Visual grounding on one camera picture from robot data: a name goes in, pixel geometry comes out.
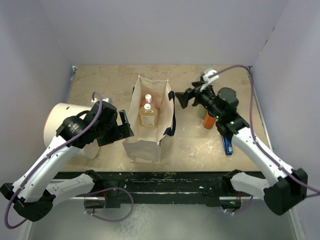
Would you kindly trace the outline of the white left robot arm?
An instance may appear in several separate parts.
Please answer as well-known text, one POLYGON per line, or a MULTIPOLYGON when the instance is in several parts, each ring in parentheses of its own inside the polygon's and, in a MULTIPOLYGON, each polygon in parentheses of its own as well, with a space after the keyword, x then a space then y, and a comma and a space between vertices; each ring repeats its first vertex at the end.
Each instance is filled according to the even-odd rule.
POLYGON ((98 196, 116 189, 116 182, 103 179, 94 170, 60 183, 51 181, 85 146, 97 142, 102 147, 133 135, 126 112, 104 100, 95 102, 90 110, 65 118, 33 166, 14 183, 1 186, 0 192, 9 201, 7 208, 36 222, 70 198, 98 196))

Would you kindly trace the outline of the cream canvas tote bag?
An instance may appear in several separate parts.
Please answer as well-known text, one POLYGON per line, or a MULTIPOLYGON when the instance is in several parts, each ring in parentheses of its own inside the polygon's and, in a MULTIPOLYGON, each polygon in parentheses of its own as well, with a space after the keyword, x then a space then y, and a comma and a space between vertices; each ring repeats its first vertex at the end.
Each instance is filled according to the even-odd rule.
POLYGON ((132 163, 159 164, 162 140, 176 131, 175 93, 168 80, 138 76, 128 121, 134 136, 122 143, 132 163))

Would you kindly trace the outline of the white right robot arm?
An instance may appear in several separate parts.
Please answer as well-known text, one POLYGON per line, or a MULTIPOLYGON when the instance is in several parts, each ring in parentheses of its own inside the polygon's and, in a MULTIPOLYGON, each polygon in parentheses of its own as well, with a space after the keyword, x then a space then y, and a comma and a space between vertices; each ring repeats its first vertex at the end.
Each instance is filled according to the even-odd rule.
POLYGON ((211 86, 204 90, 195 87, 176 92, 175 97, 183 109, 190 100, 194 100, 194 107, 202 105, 213 114, 217 118, 215 125, 218 132, 244 152, 263 174, 264 178, 259 178, 233 170, 222 183, 226 195, 247 193, 263 200, 278 216, 307 197, 308 174, 302 168, 294 169, 259 142, 250 125, 237 112, 239 100, 235 90, 223 87, 214 93, 211 86))

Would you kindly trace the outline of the amber liquid pump bottle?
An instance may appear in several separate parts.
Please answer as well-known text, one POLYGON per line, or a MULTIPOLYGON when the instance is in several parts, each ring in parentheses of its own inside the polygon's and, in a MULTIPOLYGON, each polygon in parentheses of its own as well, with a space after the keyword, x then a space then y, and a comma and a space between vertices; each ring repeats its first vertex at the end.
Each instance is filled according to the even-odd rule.
POLYGON ((138 115, 144 127, 155 127, 158 124, 158 110, 148 103, 139 109, 138 115))

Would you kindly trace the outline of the pink liquid pump bottle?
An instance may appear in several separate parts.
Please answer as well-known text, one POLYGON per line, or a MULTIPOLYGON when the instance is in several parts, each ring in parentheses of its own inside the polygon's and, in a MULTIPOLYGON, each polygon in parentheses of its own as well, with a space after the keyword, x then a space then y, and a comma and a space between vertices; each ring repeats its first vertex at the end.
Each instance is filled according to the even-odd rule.
POLYGON ((158 108, 157 107, 157 103, 156 101, 153 99, 151 94, 146 94, 143 99, 141 100, 141 107, 143 107, 145 104, 150 104, 152 107, 154 108, 158 108))

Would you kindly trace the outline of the orange navy pump bottle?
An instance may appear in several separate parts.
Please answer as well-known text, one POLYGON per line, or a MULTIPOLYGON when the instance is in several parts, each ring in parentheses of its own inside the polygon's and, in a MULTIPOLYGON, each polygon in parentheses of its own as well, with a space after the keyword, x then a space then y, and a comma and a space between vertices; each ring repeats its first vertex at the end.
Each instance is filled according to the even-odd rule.
POLYGON ((206 129, 212 129, 216 123, 216 117, 209 111, 207 111, 204 120, 203 120, 203 126, 206 129))

